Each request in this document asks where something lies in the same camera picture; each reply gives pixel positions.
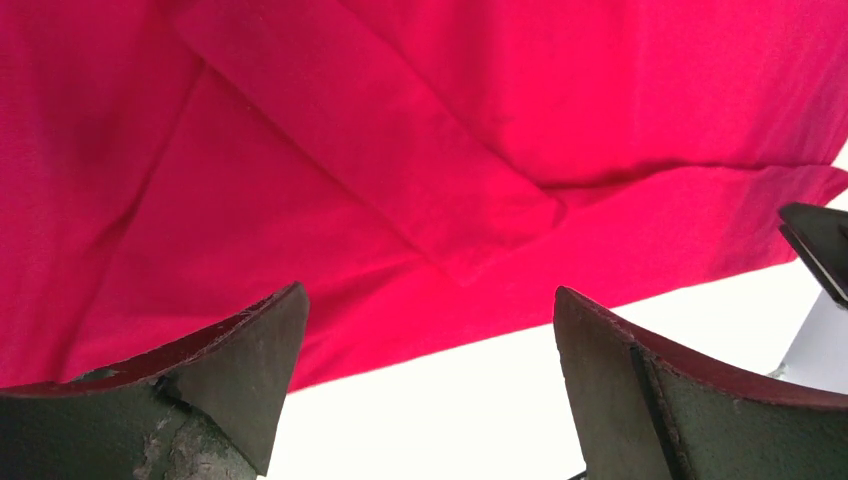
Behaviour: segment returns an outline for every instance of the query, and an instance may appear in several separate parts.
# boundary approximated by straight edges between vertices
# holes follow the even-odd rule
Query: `black metal edge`
[[[583,470],[582,472],[580,472],[577,475],[569,478],[568,480],[587,480],[589,478],[587,475],[588,475],[587,471]]]
[[[248,463],[264,475],[303,341],[308,307],[302,285],[294,284],[219,324],[156,351],[98,369],[88,381],[84,378],[68,384],[44,383],[0,390],[0,406],[8,407],[0,408],[0,423],[12,428],[4,441],[27,444],[32,434],[50,438],[49,431],[40,429],[40,425],[65,422],[68,432],[79,432],[81,437],[73,441],[74,436],[69,434],[67,438],[71,440],[65,443],[50,440],[39,447],[42,451],[38,455],[74,455],[77,448],[86,446],[77,450],[84,453],[85,448],[98,444],[99,440],[91,437],[98,435],[97,432],[103,433],[103,438],[111,438],[110,425],[122,425],[115,432],[136,432],[127,430],[127,425],[136,425],[138,419],[147,418],[148,410],[154,411],[161,408],[157,405],[163,404],[184,405],[210,418]],[[270,343],[258,345],[260,340],[270,340]],[[161,371],[161,366],[169,362],[170,371],[162,376],[148,376],[148,372]],[[226,370],[227,366],[234,365],[239,368]],[[100,371],[112,369],[118,373],[100,374]],[[126,404],[126,400],[122,399],[137,403],[131,410],[124,411],[120,405]],[[89,412],[88,415],[97,420],[87,423],[90,427],[82,432],[74,427],[78,423],[76,415],[61,414],[65,410]],[[21,419],[28,419],[26,422],[33,427],[15,430],[13,425],[19,421],[8,415],[18,414]],[[150,429],[151,424],[147,425],[133,428]],[[64,445],[63,451],[54,452],[53,448],[60,445]],[[120,451],[126,453],[127,458],[137,453]]]
[[[839,286],[835,285],[828,278],[827,273],[825,273],[819,262],[817,262],[810,251],[804,246],[803,241],[798,237],[792,227],[789,225],[781,225],[779,227],[781,235],[786,239],[786,242],[792,247],[792,250],[795,250],[795,253],[798,254],[798,258],[804,263],[804,266],[807,267],[807,270],[813,274],[816,281],[822,287],[822,289],[827,292],[830,298],[836,302],[837,305],[840,305],[843,308],[848,308],[848,302],[845,301],[842,294],[839,292]]]
[[[671,432],[675,428],[670,424],[671,419],[664,411],[665,409],[655,387],[657,383],[656,375],[648,365],[648,359],[645,357],[641,347],[638,345],[630,347],[630,360],[633,364],[636,380],[639,382],[639,387],[642,390],[642,398],[645,400],[645,406],[651,417],[651,423],[654,425],[657,440],[659,440],[660,448],[665,457],[671,480],[691,480],[689,468],[685,460],[681,458],[682,452],[680,452],[679,445],[672,438]]]

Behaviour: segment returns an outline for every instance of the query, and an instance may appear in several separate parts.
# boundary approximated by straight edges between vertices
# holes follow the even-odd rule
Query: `red t-shirt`
[[[787,261],[848,186],[843,1],[48,3],[0,3],[0,386],[300,280],[300,388]]]

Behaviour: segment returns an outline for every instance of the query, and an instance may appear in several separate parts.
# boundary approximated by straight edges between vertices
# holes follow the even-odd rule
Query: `white surface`
[[[824,290],[783,359],[780,379],[848,394],[848,312]]]
[[[848,209],[848,195],[831,205]],[[765,374],[819,290],[796,261],[616,311]],[[290,395],[268,478],[562,480],[583,468],[553,329],[543,326]]]

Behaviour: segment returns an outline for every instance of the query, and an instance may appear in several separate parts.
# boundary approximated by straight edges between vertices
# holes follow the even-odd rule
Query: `pink cloth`
[[[0,3],[0,386],[303,281],[294,388],[787,261],[848,3]]]

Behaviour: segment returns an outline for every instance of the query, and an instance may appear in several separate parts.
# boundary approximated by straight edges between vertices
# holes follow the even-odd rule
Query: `dark metal bracket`
[[[0,390],[0,478],[266,474],[308,307],[296,284],[71,383]]]
[[[848,308],[848,212],[792,203],[780,218],[780,233],[833,301]]]

